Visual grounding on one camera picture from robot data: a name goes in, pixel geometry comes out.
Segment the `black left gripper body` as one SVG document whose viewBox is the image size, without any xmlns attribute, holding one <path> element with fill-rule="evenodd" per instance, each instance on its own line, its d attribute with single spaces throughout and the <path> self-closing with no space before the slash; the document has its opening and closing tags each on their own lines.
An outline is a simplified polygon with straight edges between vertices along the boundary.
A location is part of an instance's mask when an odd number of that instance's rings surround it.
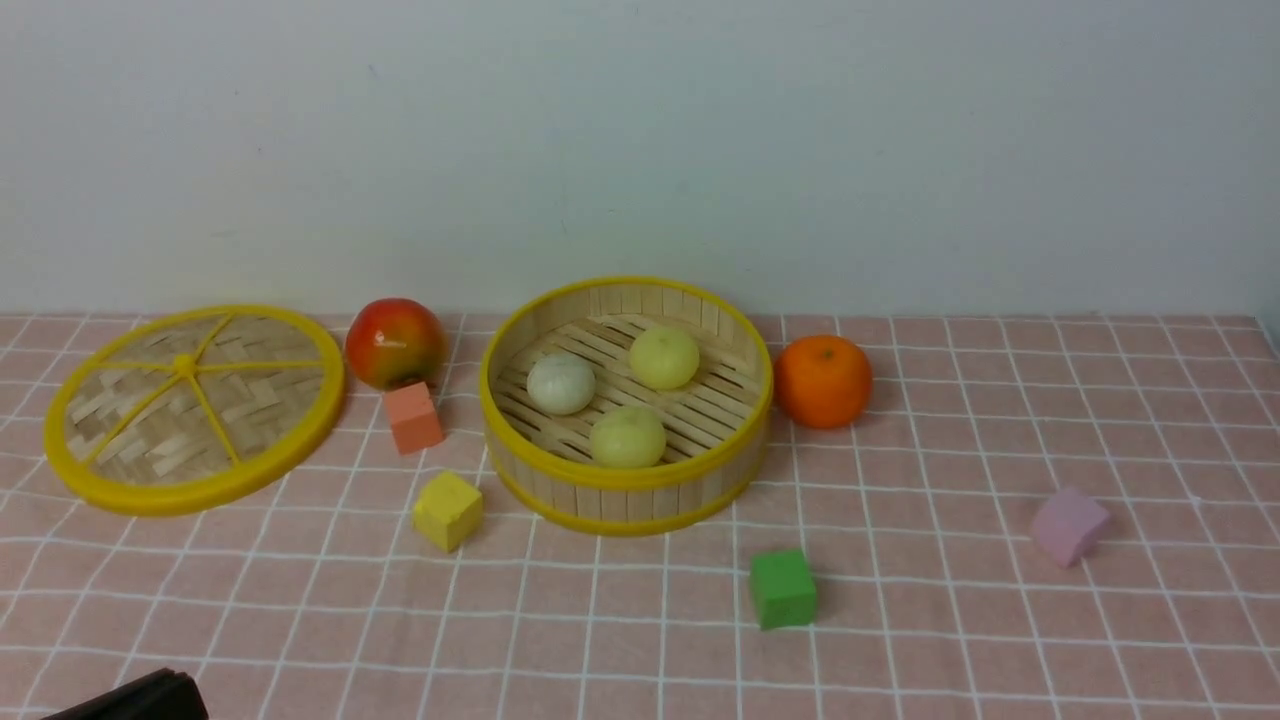
<svg viewBox="0 0 1280 720">
<path fill-rule="evenodd" d="M 46 719 L 210 719 L 196 680 L 163 667 Z"/>
</svg>

